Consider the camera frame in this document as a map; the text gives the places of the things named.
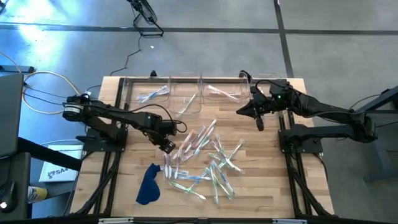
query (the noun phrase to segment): transparent container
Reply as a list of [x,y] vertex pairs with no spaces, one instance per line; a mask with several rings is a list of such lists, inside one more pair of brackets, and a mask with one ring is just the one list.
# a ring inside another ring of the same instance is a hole
[[242,102],[251,96],[251,82],[244,73],[206,72],[202,77],[205,103],[211,103],[211,101]]
[[170,107],[174,118],[198,116],[202,104],[202,78],[199,73],[173,75],[170,82]]
[[129,103],[130,110],[149,104],[168,108],[170,77],[125,77],[121,99]]
[[[259,73],[255,76],[253,76],[253,81],[252,81],[252,85],[254,86],[259,80],[281,80],[282,79],[282,74],[280,73]],[[260,84],[258,84],[258,89],[265,95],[265,96],[271,96],[271,94],[269,93],[269,88],[271,87],[270,83],[267,82],[261,82]],[[278,116],[278,113],[269,113],[269,114],[265,114],[264,116]]]

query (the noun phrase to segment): blue rag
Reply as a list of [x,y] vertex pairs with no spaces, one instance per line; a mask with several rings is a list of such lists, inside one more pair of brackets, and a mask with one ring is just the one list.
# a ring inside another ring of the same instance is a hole
[[136,202],[141,205],[147,205],[149,202],[155,202],[160,197],[160,189],[156,184],[156,173],[160,171],[160,166],[151,164],[145,172],[144,180],[142,180]]

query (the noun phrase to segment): white cable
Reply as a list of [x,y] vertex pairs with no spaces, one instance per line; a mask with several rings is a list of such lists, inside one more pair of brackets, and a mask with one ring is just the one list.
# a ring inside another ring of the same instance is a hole
[[[64,77],[63,75],[57,74],[57,73],[55,73],[55,72],[47,72],[47,71],[38,71],[38,72],[34,72],[34,73],[31,73],[31,74],[26,75],[25,78],[24,78],[24,81],[26,82],[26,80],[27,80],[28,78],[30,78],[31,76],[33,76],[33,75],[36,75],[36,74],[43,74],[43,73],[44,73],[44,74],[56,75],[56,76],[58,76],[58,77],[64,79],[64,80],[73,88],[73,90],[76,92],[76,94],[77,94],[77,95],[80,95],[79,91],[76,89],[76,87],[73,85],[72,82],[70,82],[70,81],[69,81],[66,77]],[[42,113],[42,114],[59,114],[59,113],[62,113],[62,112],[63,112],[63,111],[45,112],[45,111],[40,111],[40,110],[37,110],[37,109],[33,108],[33,107],[32,107],[31,105],[29,105],[29,104],[26,102],[26,100],[25,100],[25,94],[24,94],[25,91],[26,91],[26,88],[22,91],[22,101],[25,103],[25,105],[26,105],[28,108],[32,109],[33,111],[36,111],[36,112]]]
[[11,59],[10,57],[8,57],[8,56],[7,56],[5,53],[3,53],[3,52],[0,52],[0,54],[2,54],[3,56],[5,56],[6,58],[8,58],[8,60],[10,60],[10,61],[15,65],[15,67],[17,67],[18,72],[19,72],[19,73],[22,73],[21,70],[19,69],[19,66],[17,65],[17,63],[15,63],[15,61],[14,61],[13,59]]
[[46,144],[51,144],[51,143],[56,143],[56,142],[64,142],[64,141],[79,141],[77,139],[63,139],[63,140],[55,140],[55,141],[49,141],[49,142],[45,142],[43,144],[40,144],[41,146],[44,146]]

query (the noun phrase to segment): gray floor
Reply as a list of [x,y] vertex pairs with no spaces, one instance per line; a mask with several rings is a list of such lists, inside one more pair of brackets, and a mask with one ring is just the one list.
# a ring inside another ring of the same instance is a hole
[[[150,3],[164,27],[277,28],[271,0],[152,0]],[[398,14],[394,14],[397,1],[280,0],[280,6],[287,29],[397,29]],[[0,23],[127,27],[133,19],[130,10],[122,0],[9,0],[0,14]],[[18,64],[61,73],[83,91],[100,84],[103,76],[124,65],[126,55],[138,48],[139,34],[42,31],[22,26],[19,30],[0,30],[0,37],[0,51]],[[349,107],[360,98],[398,84],[398,35],[288,35],[287,43],[294,77],[304,78],[309,94],[325,103]],[[140,46],[142,52],[132,56],[128,69],[118,75],[148,75],[152,70],[159,75],[204,72],[235,76],[241,69],[253,74],[286,73],[279,34],[175,32],[166,33],[161,39],[142,38]],[[1,57],[0,63],[9,64]],[[73,94],[65,82],[50,75],[37,75],[29,84],[59,95]],[[59,98],[39,96],[61,102]],[[29,101],[43,110],[59,110],[57,105]],[[316,119],[315,124],[330,125],[321,119]],[[396,132],[398,127],[388,128]],[[22,106],[20,136],[23,138],[41,143],[71,139],[79,134],[83,134],[80,124]],[[371,147],[336,139],[323,140],[323,146],[336,214],[398,222],[395,209],[398,182],[363,181],[365,175],[376,172]],[[32,169],[40,170],[41,163],[33,161]],[[60,215],[66,199],[63,196],[35,204],[34,216]]]

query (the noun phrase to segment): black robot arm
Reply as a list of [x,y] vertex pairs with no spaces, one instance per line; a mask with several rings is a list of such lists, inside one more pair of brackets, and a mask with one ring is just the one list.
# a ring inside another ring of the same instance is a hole
[[[265,96],[257,87],[260,82],[271,84],[270,96]],[[262,115],[277,111],[291,110],[304,118],[319,116],[342,126],[308,128],[296,124],[291,128],[290,141],[303,142],[309,138],[337,138],[345,137],[359,142],[371,142],[377,139],[375,124],[365,112],[346,110],[337,106],[320,103],[314,97],[295,90],[286,80],[260,80],[256,86],[250,88],[252,99],[237,110],[237,114],[249,116],[256,120],[259,131],[264,129]]]
[[115,124],[106,124],[102,118],[108,118],[121,123],[130,124],[149,138],[153,145],[170,153],[175,144],[167,136],[175,136],[177,124],[172,120],[163,120],[160,115],[149,112],[124,111],[98,100],[91,100],[88,95],[70,96],[64,103],[62,116],[68,121],[83,122],[100,133],[101,137],[113,143],[122,138],[122,129]]

